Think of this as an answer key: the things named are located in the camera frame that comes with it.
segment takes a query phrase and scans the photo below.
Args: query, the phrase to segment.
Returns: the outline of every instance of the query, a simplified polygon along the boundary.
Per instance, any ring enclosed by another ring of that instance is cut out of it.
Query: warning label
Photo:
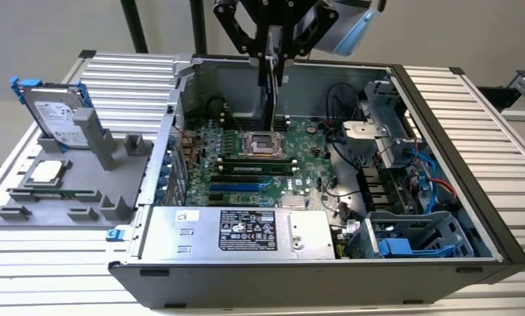
[[[274,211],[222,211],[220,249],[276,251],[278,225]]]

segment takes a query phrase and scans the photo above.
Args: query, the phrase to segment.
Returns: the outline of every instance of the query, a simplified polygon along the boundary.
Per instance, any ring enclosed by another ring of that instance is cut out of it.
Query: motherboard
[[[208,121],[187,137],[188,206],[335,208],[323,190],[333,167],[316,120],[292,118],[284,132],[224,130]]]

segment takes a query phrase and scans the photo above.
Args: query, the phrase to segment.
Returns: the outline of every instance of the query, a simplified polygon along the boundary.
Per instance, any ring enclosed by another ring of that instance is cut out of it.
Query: black pole
[[[128,23],[128,30],[131,31],[134,48],[136,53],[148,53],[148,44],[146,43],[146,36],[143,35],[140,13],[138,12],[135,0],[120,0],[123,4],[126,22]]]
[[[195,33],[196,54],[208,54],[207,24],[204,21],[204,0],[191,0],[192,31]]]

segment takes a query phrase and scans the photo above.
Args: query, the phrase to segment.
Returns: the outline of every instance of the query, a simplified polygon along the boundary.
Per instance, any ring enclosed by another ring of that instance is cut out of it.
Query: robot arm
[[[256,24],[255,38],[235,17],[240,1]],[[259,67],[259,85],[266,86],[271,75],[282,86],[284,67],[296,56],[308,55],[314,48],[351,54],[385,2],[379,0],[377,9],[371,9],[372,0],[336,0],[333,4],[327,0],[215,0],[214,11],[238,51],[248,53]]]
[[[324,0],[242,0],[256,23],[256,38],[250,38],[235,14],[240,0],[216,0],[214,11],[240,53],[248,53],[251,63],[259,67],[259,85],[264,86],[271,68],[282,85],[284,66],[300,55],[306,56],[339,18],[335,8]],[[308,11],[316,18],[295,37],[295,29]]]

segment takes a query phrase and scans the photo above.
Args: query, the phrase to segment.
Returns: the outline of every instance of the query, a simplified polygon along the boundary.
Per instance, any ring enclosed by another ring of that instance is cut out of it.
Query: cpu socket
[[[278,158],[284,156],[284,136],[276,132],[243,133],[244,146],[242,155],[258,158]]]

